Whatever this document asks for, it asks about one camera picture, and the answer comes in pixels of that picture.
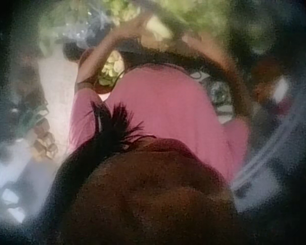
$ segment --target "fabric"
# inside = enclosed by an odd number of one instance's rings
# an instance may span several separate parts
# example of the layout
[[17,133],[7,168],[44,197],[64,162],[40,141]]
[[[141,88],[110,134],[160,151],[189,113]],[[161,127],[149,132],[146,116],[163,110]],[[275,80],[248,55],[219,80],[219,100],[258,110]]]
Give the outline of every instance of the fabric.
[[[91,103],[102,103],[90,89],[77,92],[70,121],[70,149],[94,134]],[[123,103],[133,113],[131,126],[143,122],[143,134],[176,139],[204,164],[231,181],[246,152],[248,126],[241,119],[218,121],[206,92],[184,72],[164,65],[147,65],[123,76],[109,98],[108,108]]]

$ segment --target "green vegetable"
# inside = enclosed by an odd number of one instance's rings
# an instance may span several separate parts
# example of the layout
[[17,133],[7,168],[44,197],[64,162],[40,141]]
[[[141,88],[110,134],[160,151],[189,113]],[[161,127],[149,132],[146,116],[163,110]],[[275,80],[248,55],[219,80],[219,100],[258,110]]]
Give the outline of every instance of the green vegetable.
[[102,86],[113,86],[117,77],[124,71],[124,63],[119,52],[112,51],[102,71],[98,75],[98,82]]
[[188,29],[207,31],[227,45],[232,0],[153,0]]
[[111,12],[110,17],[116,26],[135,18],[140,8],[134,6],[127,0],[103,0],[105,8]]

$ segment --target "hand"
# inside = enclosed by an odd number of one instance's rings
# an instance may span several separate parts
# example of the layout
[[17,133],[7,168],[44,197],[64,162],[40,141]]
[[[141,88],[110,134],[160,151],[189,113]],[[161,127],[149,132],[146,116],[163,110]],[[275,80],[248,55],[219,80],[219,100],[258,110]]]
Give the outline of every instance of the hand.
[[147,33],[145,25],[151,14],[142,13],[136,18],[122,24],[113,30],[113,34],[117,39],[137,38]]
[[208,33],[200,33],[199,38],[194,38],[189,34],[185,34],[182,37],[190,48],[202,53],[208,59],[218,63],[221,67],[227,66],[231,62],[230,56],[225,49],[219,45],[217,40],[210,36]]

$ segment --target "hair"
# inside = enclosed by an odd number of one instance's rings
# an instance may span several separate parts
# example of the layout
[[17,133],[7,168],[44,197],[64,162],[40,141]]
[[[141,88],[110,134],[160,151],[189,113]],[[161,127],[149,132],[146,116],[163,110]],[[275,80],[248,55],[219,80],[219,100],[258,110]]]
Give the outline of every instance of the hair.
[[78,47],[76,42],[67,42],[63,44],[62,52],[67,60],[76,62],[80,60],[84,49]]

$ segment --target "pink shirt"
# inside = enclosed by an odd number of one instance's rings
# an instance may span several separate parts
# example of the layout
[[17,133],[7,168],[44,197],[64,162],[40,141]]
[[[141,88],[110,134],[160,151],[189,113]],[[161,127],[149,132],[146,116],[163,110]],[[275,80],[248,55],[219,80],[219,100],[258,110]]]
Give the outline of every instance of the pink shirt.
[[[101,102],[91,89],[82,89],[74,97],[69,136],[71,150],[94,134],[91,102]],[[120,102],[133,113],[132,126],[143,122],[145,135],[183,142],[227,181],[231,181],[241,167],[248,126],[240,119],[222,125],[204,89],[180,70],[150,65],[128,72],[105,101],[110,110]]]

